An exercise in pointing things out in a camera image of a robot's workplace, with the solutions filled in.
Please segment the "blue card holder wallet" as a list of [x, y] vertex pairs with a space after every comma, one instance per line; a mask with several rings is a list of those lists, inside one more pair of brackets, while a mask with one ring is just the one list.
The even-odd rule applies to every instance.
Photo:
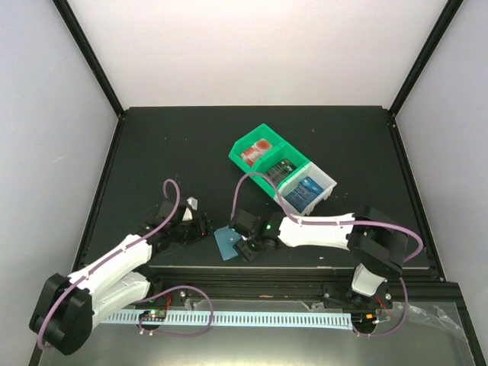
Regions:
[[221, 227], [213, 233], [217, 248], [219, 249], [222, 260], [228, 261], [239, 256], [239, 253], [234, 248], [234, 245], [239, 242], [242, 237], [235, 230], [228, 226]]

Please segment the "white bin with blue cards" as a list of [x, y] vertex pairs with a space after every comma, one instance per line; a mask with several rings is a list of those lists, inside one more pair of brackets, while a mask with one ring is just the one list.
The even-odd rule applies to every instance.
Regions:
[[278, 187], [287, 209], [306, 216], [326, 200], [337, 182], [313, 162], [308, 162], [287, 176]]

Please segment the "green bin with black cards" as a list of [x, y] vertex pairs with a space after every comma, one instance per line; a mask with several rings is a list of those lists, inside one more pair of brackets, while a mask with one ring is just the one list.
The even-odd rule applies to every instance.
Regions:
[[251, 167], [271, 180], [276, 188], [282, 188], [310, 160], [289, 143], [279, 143], [264, 152]]

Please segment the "green bin with red cards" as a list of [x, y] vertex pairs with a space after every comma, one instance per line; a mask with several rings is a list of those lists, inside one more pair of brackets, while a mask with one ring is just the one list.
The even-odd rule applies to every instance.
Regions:
[[243, 172], [254, 172], [266, 158], [283, 147], [285, 142], [267, 124], [260, 124], [233, 144], [228, 157]]

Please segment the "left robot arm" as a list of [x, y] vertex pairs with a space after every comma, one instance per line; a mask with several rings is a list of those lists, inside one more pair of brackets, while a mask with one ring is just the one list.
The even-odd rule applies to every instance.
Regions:
[[92, 330], [131, 304], [158, 303], [162, 276], [148, 263], [170, 245], [186, 246], [212, 231], [208, 216], [190, 197], [174, 205], [164, 201], [118, 245], [99, 259], [67, 276], [53, 274], [40, 293], [29, 322], [37, 347], [64, 355], [78, 351]]

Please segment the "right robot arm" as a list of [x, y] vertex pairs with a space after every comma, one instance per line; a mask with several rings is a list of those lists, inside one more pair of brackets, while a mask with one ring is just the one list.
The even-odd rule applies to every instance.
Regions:
[[342, 302], [365, 307], [378, 289], [403, 274], [408, 234], [384, 222], [384, 215], [366, 207], [360, 214], [304, 217], [275, 212], [267, 217], [237, 210], [230, 229], [241, 236], [234, 248], [247, 262], [270, 249], [323, 247], [346, 251], [358, 260], [352, 281], [342, 292]]

